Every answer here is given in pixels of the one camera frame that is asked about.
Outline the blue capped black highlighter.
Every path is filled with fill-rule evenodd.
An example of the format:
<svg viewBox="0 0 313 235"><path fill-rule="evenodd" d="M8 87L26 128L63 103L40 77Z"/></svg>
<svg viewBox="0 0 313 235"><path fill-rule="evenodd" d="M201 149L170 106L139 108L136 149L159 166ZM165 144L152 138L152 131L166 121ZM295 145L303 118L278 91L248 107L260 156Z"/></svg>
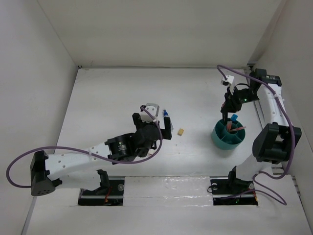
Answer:
<svg viewBox="0 0 313 235"><path fill-rule="evenodd" d="M233 114L233 115L231 116L230 120L231 120L232 122L235 122L235 121L237 120L237 118L238 118L238 116L237 116L236 114Z"/></svg>

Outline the small clear spray bottle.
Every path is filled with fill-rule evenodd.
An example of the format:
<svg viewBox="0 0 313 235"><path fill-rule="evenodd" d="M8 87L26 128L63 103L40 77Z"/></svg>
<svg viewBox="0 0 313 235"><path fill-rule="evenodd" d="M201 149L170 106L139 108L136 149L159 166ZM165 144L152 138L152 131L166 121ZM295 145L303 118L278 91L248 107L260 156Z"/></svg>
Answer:
<svg viewBox="0 0 313 235"><path fill-rule="evenodd" d="M173 124L172 124L171 118L170 118L168 112L166 111L166 109L163 110L163 117L164 117L164 118L166 117L166 118L169 120L170 130L171 130L171 132L172 132L172 131L174 130Z"/></svg>

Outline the red white pen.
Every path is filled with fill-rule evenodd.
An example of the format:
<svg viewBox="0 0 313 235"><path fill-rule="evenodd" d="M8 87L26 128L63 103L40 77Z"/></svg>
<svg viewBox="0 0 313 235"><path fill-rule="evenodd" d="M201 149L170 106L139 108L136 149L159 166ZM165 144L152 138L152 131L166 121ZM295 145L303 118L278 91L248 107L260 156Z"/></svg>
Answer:
<svg viewBox="0 0 313 235"><path fill-rule="evenodd" d="M230 133L232 133L232 132L238 132L238 131L244 130L244 129L246 129L246 127L245 127L245 126L242 126L242 127L237 127L237 128L231 129L229 132L230 132Z"/></svg>

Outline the pink purple pen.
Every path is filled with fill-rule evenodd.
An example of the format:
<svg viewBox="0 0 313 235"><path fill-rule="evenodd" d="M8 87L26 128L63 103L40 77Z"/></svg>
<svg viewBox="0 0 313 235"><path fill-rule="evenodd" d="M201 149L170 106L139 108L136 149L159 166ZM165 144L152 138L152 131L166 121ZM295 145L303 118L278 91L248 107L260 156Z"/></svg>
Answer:
<svg viewBox="0 0 313 235"><path fill-rule="evenodd" d="M233 122L232 122L231 120L227 122L227 131L228 131L229 133L230 133L231 130L232 130L232 124L233 124Z"/></svg>

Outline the orange pen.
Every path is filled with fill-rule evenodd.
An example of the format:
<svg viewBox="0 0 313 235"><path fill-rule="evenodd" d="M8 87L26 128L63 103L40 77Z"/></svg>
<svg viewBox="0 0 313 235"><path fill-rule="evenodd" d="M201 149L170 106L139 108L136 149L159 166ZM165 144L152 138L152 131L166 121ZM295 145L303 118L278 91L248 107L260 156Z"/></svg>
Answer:
<svg viewBox="0 0 313 235"><path fill-rule="evenodd" d="M226 130L227 130L227 132L230 132L231 126L232 126L232 121L229 120L229 121L227 122L227 124L226 124Z"/></svg>

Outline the pink mini stapler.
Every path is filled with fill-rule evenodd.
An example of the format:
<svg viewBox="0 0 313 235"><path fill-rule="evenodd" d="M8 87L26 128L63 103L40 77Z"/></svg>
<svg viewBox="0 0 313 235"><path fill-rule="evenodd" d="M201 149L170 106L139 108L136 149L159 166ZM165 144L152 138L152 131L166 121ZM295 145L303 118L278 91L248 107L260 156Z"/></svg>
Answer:
<svg viewBox="0 0 313 235"><path fill-rule="evenodd" d="M151 149L149 150L148 154L147 154L147 157L151 157L155 154L155 150Z"/></svg>

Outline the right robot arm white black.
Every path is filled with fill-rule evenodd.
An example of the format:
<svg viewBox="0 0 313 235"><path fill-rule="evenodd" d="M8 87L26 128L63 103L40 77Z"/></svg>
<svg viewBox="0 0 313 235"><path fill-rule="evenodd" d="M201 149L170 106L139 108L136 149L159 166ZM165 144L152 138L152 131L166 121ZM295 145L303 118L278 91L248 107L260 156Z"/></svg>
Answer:
<svg viewBox="0 0 313 235"><path fill-rule="evenodd" d="M221 107L223 122L227 123L228 113L240 111L243 104L259 101L268 124L254 140L251 155L229 172L225 188L230 193L242 193L245 189L251 192L249 186L270 164L286 162L284 173L287 174L302 136L301 129L293 126L286 113L280 77L268 74L265 69L253 69L245 78L249 83L239 90L229 76L223 76L222 84L227 86Z"/></svg>

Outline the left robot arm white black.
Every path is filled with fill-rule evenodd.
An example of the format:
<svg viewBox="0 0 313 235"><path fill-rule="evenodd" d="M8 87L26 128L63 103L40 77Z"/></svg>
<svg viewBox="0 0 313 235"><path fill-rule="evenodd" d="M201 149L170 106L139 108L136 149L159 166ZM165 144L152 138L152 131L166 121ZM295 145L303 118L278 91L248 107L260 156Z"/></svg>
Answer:
<svg viewBox="0 0 313 235"><path fill-rule="evenodd" d="M85 188L104 194L109 189L106 163L134 165L153 158L164 140L172 138L172 123L164 114L161 129L157 115L146 110L132 115L136 131L106 140L86 150L63 146L65 154L47 154L38 148L30 164L31 195L43 196L59 188Z"/></svg>

